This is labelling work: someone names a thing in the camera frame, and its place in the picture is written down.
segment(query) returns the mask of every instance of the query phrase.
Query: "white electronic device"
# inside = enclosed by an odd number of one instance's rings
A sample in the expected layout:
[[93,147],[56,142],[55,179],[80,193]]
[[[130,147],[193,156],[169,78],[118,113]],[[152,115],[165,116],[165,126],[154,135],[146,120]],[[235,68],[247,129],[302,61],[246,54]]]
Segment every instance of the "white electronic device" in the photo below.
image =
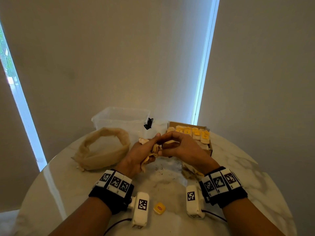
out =
[[149,198],[149,195],[144,192],[138,192],[136,197],[131,198],[131,203],[128,205],[128,208],[132,209],[134,212],[131,221],[133,228],[142,228],[147,225]]
[[201,196],[201,190],[196,185],[186,187],[186,210],[187,214],[195,219],[203,219],[205,213],[201,211],[204,198]]

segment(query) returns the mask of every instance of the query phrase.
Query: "wristband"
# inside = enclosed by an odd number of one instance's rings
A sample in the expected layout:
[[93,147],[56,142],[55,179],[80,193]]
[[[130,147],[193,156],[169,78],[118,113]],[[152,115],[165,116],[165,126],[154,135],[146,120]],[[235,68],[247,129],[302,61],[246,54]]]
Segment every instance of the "wristband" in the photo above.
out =
[[89,197],[97,197],[103,201],[113,215],[127,210],[131,202],[134,186],[132,180],[118,171],[106,170],[93,187]]
[[219,167],[206,174],[199,184],[206,203],[211,205],[217,203],[220,208],[237,199],[247,198],[247,193],[237,176],[225,167]]

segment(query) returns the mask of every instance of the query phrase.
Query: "black cable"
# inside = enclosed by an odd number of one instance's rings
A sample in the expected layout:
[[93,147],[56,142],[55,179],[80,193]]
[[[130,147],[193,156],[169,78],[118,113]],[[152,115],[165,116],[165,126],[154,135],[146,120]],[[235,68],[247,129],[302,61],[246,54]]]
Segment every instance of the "black cable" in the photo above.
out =
[[227,222],[225,218],[222,218],[221,216],[218,216],[218,215],[216,215],[216,214],[214,214],[214,213],[211,213],[210,211],[207,211],[207,210],[201,210],[201,211],[202,211],[202,212],[205,212],[205,213],[212,214],[212,215],[214,215],[214,216],[216,216],[216,217],[218,217],[218,218],[224,220],[225,222]]
[[114,223],[112,226],[110,226],[110,227],[108,228],[108,230],[106,230],[106,232],[104,233],[104,235],[107,234],[108,231],[110,231],[110,230],[112,229],[112,227],[114,227],[116,224],[119,224],[119,223],[124,222],[124,221],[132,221],[132,218],[122,219],[122,220],[120,220],[120,221]]

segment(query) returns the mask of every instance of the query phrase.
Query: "clear plastic bin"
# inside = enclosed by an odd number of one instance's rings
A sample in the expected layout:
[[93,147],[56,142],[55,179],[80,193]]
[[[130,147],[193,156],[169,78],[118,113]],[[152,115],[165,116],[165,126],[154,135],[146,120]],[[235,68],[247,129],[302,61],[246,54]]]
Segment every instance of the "clear plastic bin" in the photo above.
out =
[[136,108],[108,107],[92,117],[96,130],[102,127],[120,127],[129,133],[131,143],[138,141],[145,133],[150,111]]

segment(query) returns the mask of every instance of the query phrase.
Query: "person's right hand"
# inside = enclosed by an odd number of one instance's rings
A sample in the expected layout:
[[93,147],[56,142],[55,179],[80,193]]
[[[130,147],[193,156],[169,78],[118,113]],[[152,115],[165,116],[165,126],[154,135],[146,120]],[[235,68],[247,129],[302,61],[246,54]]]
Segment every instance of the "person's right hand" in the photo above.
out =
[[162,135],[157,143],[160,145],[163,144],[162,151],[158,153],[160,156],[175,156],[203,174],[207,174],[220,167],[188,134],[170,131]]

